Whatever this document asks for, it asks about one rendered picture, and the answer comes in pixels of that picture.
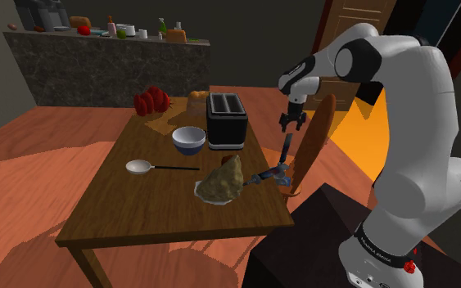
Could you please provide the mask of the blue grey kitchen tool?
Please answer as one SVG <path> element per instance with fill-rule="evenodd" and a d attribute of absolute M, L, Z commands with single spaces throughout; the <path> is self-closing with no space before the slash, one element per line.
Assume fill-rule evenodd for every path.
<path fill-rule="evenodd" d="M 288 133 L 286 135 L 285 141 L 282 147 L 282 153 L 280 155 L 278 164 L 274 167 L 269 168 L 268 170 L 253 174 L 251 179 L 244 182 L 243 185 L 247 186 L 252 183 L 260 184 L 262 180 L 273 178 L 277 185 L 289 187 L 291 185 L 291 178 L 286 175 L 286 171 L 289 169 L 289 165 L 285 163 L 287 159 L 287 153 L 289 151 L 292 141 L 292 134 Z"/>

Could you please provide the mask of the dark marble counter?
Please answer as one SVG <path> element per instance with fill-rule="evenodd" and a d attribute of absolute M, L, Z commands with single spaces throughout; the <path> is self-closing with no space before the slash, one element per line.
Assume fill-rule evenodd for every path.
<path fill-rule="evenodd" d="M 39 106 L 130 107 L 150 86 L 173 97 L 210 86 L 205 39 L 83 36 L 60 1 L 13 1 L 22 27 L 4 38 Z"/>

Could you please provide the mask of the white and blue bowl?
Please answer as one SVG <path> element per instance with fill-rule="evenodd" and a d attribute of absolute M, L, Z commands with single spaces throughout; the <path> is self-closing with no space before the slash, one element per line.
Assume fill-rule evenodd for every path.
<path fill-rule="evenodd" d="M 206 142 L 206 132 L 198 127 L 185 126 L 172 133 L 173 144 L 183 155 L 195 155 Z"/>

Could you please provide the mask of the dark robot stand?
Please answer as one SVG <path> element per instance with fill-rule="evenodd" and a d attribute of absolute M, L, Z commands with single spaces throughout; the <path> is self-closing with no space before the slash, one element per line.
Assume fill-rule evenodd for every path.
<path fill-rule="evenodd" d="M 242 288 L 355 288 L 338 247 L 369 214 L 324 183 L 292 212 L 294 226 L 274 229 L 251 250 Z"/>

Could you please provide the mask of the black two-slot toaster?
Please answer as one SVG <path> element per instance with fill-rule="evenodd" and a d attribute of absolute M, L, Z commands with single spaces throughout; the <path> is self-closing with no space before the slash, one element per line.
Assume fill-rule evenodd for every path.
<path fill-rule="evenodd" d="M 236 93 L 211 92 L 206 98 L 207 141 L 211 150 L 241 150 L 247 125 L 247 113 Z"/>

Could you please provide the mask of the brown lumpy food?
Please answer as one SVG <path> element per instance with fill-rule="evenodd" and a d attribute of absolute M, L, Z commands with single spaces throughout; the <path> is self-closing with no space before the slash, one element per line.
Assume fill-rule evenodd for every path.
<path fill-rule="evenodd" d="M 203 200 L 227 202 L 240 196 L 243 183 L 242 162 L 239 155 L 234 155 L 209 173 L 195 192 Z"/>

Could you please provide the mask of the brown bread loaf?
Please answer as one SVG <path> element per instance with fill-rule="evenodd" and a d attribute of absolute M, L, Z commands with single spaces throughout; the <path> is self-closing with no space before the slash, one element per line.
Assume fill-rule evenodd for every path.
<path fill-rule="evenodd" d="M 206 98 L 209 96 L 208 91 L 192 91 L 188 95 L 186 111 L 195 116 L 206 114 Z"/>

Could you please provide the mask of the red ridged object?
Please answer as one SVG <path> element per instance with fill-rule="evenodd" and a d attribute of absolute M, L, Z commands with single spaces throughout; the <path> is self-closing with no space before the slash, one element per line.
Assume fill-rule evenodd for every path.
<path fill-rule="evenodd" d="M 139 116 L 155 112 L 164 113 L 172 104 L 173 102 L 169 99 L 168 94 L 156 86 L 150 86 L 148 90 L 141 94 L 136 94 L 133 98 L 134 109 Z"/>

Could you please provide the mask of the brown wooden table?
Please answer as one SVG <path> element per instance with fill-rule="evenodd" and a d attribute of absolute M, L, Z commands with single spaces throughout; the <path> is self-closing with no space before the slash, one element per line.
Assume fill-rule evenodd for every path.
<path fill-rule="evenodd" d="M 59 232 L 56 243 L 71 253 L 93 288 L 185 286 L 172 278 L 171 244 L 264 236 L 293 221 L 273 180 L 248 186 L 227 205 L 194 195 L 195 183 L 219 166 L 222 151 L 196 155 L 176 150 L 173 131 L 204 128 L 203 116 L 176 97 L 162 115 L 132 116 Z M 198 171 L 151 169 L 131 174 L 130 160 Z"/>

